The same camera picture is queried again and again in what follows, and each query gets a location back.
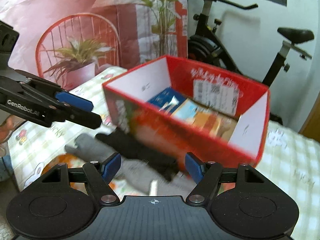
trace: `triangular cutout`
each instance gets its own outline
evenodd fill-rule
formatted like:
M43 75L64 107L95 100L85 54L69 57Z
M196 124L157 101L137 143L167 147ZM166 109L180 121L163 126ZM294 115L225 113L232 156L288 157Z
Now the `triangular cutout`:
M260 179L254 172L251 170L244 171L244 180L248 183L263 183L264 181Z
M60 182L61 181L61 170L55 169L48 174L48 176L42 181L43 183Z

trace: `floor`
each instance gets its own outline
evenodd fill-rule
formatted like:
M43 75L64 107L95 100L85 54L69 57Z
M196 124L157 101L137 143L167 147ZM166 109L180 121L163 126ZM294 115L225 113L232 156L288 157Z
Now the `floor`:
M10 200L17 194L11 179L0 182L0 240L10 240L13 233L6 221L5 210Z

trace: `green plant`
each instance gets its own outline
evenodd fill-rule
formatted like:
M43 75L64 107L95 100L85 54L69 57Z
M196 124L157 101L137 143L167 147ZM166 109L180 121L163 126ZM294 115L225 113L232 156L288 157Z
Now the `green plant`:
M159 35L159 45L154 43L157 56L172 53L172 41L169 41L170 27L174 25L176 18L181 18L172 5L178 0L141 0L142 5L151 9L156 17L156 24L151 26L151 32Z
M67 72L77 70L89 65L98 60L98 58L105 57L106 52L112 51L110 47L106 47L105 43L101 43L95 39L79 41L69 38L69 47L63 47L55 50L56 58L61 59L57 64L50 67L44 73L51 72L50 76L56 75L56 80L59 80Z

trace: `checkered tablecloth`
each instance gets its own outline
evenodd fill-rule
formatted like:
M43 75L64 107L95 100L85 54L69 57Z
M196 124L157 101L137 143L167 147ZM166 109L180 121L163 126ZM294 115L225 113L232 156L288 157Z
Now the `checkered tablecloth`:
M63 154L64 146L72 144L79 134L111 132L113 127L108 125L108 110L101 85L124 71L119 67L108 68L72 91L93 102L93 111L104 121L98 130L71 122L54 123L51 128L27 122L15 131L9 140L9 149L21 190L37 179L51 160ZM26 131L25 140L19 138L22 130ZM320 240L320 145L278 123L269 122L266 146L257 170L298 204L300 216L292 237L295 240ZM121 185L121 194L126 195L129 188Z

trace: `silver bolt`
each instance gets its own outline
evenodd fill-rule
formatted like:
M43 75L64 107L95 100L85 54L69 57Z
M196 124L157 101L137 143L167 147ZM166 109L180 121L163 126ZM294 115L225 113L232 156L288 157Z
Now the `silver bolt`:
M189 200L192 202L192 203L202 203L204 201L204 196L201 196L201 195L191 195L189 197Z
M112 203L116 200L117 200L116 196L113 196L113 195L104 195L101 197L101 201L104 203Z

